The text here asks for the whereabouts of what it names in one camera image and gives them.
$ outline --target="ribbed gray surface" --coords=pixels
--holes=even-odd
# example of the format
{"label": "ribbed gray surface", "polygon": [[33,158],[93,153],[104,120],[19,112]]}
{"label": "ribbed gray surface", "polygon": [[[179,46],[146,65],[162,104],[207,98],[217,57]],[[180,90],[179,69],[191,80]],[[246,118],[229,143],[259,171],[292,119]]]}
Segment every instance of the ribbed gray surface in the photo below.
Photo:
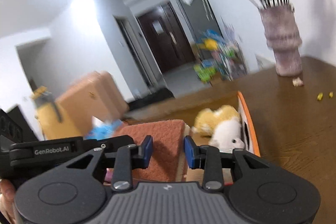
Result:
{"label": "ribbed gray surface", "polygon": [[140,183],[116,194],[88,224],[246,224],[220,194],[207,194],[197,183]]}

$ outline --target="human hand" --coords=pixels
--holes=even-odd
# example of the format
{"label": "human hand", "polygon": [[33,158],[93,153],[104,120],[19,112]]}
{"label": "human hand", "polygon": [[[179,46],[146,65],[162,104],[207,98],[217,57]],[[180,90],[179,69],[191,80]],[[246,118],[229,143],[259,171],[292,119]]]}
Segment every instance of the human hand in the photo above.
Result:
{"label": "human hand", "polygon": [[2,180],[0,182],[0,192],[0,211],[11,224],[15,224],[13,211],[15,188],[9,180]]}

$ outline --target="yellow stuffed animal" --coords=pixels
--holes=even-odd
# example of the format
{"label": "yellow stuffed animal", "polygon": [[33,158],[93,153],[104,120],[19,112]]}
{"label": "yellow stuffed animal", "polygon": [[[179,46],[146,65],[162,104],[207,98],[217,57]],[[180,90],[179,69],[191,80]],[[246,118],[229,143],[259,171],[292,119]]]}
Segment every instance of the yellow stuffed animal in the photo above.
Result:
{"label": "yellow stuffed animal", "polygon": [[209,108],[203,109],[195,118],[193,132],[199,133],[201,136],[211,137],[220,122],[231,120],[233,117],[238,117],[240,120],[239,113],[230,105],[223,105],[216,111]]}

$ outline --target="dark wooden door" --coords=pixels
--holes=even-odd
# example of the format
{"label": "dark wooden door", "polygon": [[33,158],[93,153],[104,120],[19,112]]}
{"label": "dark wooden door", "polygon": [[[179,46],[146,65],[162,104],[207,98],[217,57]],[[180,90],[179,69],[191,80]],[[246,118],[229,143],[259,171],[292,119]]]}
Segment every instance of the dark wooden door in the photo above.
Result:
{"label": "dark wooden door", "polygon": [[138,17],[162,73],[193,62],[194,54],[170,3]]}

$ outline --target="paper sign on door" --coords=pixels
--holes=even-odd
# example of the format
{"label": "paper sign on door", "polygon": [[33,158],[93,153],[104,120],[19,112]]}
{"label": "paper sign on door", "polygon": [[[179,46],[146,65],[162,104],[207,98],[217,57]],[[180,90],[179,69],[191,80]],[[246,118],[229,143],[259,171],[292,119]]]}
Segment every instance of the paper sign on door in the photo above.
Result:
{"label": "paper sign on door", "polygon": [[161,34],[161,33],[164,32],[164,30],[163,30],[163,28],[162,28],[162,26],[161,26],[161,24],[160,24],[160,22],[158,20],[154,21],[152,23],[152,25],[153,25],[155,31],[157,32],[157,34]]}

